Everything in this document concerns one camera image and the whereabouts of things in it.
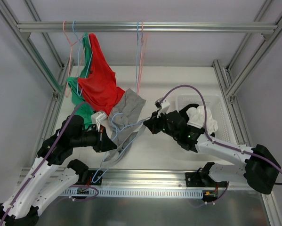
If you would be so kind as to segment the black tank top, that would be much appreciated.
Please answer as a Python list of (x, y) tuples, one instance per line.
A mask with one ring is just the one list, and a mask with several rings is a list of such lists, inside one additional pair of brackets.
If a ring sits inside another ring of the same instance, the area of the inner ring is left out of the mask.
[[(208, 134), (215, 137), (215, 132), (218, 130), (218, 122), (213, 118), (211, 110), (207, 110), (207, 123), (206, 127)], [(185, 118), (187, 125), (196, 128), (204, 128), (205, 111), (203, 105), (189, 104), (179, 111), (182, 117)]]

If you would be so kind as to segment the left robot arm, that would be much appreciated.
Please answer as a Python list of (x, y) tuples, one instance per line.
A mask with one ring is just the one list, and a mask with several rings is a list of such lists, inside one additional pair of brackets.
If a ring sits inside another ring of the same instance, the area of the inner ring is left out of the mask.
[(95, 152), (117, 148), (104, 126), (92, 124), (88, 128), (78, 115), (68, 116), (62, 127), (46, 139), (29, 173), (14, 194), (0, 203), (0, 224), (6, 226), (34, 226), (44, 210), (72, 185), (89, 184), (89, 168), (78, 159), (71, 160), (58, 178), (46, 185), (76, 147), (92, 147)]

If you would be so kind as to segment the red tank top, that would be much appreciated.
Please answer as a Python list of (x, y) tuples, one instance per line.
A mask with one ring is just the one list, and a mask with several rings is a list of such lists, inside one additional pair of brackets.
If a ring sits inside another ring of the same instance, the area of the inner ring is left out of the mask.
[(116, 74), (108, 65), (95, 34), (89, 35), (92, 60), (87, 78), (79, 78), (82, 96), (95, 111), (107, 115), (118, 104), (125, 91), (117, 85)]

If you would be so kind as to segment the white tank top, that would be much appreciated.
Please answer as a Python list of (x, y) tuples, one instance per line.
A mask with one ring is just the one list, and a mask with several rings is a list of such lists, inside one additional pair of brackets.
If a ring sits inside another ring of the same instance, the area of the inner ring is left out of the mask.
[(205, 123), (205, 111), (204, 106), (200, 105), (197, 108), (190, 107), (186, 114), (189, 118), (187, 124), (190, 126), (197, 127), (199, 129), (203, 128), (206, 125), (208, 133), (212, 133), (218, 130), (218, 122), (213, 119), (212, 113), (209, 108), (207, 108), (207, 123)]

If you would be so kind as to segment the grey tank top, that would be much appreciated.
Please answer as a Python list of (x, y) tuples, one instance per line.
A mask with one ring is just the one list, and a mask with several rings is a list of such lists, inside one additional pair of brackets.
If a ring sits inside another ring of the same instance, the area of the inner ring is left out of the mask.
[(113, 107), (108, 116), (108, 125), (110, 126), (111, 132), (113, 133), (114, 129), (112, 128), (110, 120), (115, 113), (124, 114), (123, 116), (117, 116), (115, 118), (115, 123), (120, 127), (130, 123), (135, 123), (139, 121), (139, 116), (143, 107), (145, 106), (145, 103), (146, 100), (138, 96), (132, 89), (128, 89), (123, 94), (118, 104)]

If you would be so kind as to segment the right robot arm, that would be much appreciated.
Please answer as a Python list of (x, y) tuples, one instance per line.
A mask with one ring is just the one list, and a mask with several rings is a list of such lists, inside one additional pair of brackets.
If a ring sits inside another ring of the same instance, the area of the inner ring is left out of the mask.
[(152, 134), (163, 132), (187, 151), (213, 155), (229, 162), (221, 165), (208, 162), (202, 169), (200, 180), (210, 187), (216, 182), (235, 182), (249, 185), (262, 194), (270, 194), (276, 184), (279, 170), (277, 160), (263, 145), (238, 146), (207, 136), (204, 128), (188, 125), (178, 111), (152, 113), (144, 125)]

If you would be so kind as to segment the blue hanger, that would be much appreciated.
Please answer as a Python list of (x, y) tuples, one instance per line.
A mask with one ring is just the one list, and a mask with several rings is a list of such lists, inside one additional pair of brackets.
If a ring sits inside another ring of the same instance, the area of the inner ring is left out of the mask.
[(91, 182), (93, 184), (99, 182), (110, 168), (114, 167), (126, 156), (132, 146), (132, 143), (140, 137), (145, 130), (143, 123), (148, 118), (141, 119), (135, 123), (130, 123), (122, 127), (117, 125), (115, 123), (115, 118), (123, 115), (123, 113), (115, 113), (110, 120), (112, 128), (114, 129), (111, 138), (117, 145), (117, 148), (106, 152), (100, 163), (99, 169), (92, 176)]
[(72, 31), (74, 33), (74, 35), (77, 38), (78, 44), (79, 44), (79, 48), (78, 48), (78, 53), (77, 53), (77, 60), (78, 60), (78, 68), (80, 68), (80, 64), (81, 64), (81, 60), (82, 58), (80, 57), (80, 53), (83, 49), (83, 53), (84, 53), (84, 68), (82, 69), (79, 78), (82, 79), (86, 79), (89, 76), (89, 71), (91, 69), (91, 63), (92, 63), (92, 58), (93, 58), (93, 51), (92, 51), (92, 47), (89, 41), (89, 34), (87, 32), (84, 33), (84, 35), (79, 38), (76, 30), (75, 30), (75, 23), (76, 21), (73, 21), (72, 23)]
[(141, 44), (140, 44), (140, 22), (137, 21), (137, 28), (136, 28), (136, 37), (137, 37), (137, 50), (136, 50), (136, 93), (138, 92), (138, 74), (139, 74), (139, 56), (140, 56), (140, 49), (141, 49)]

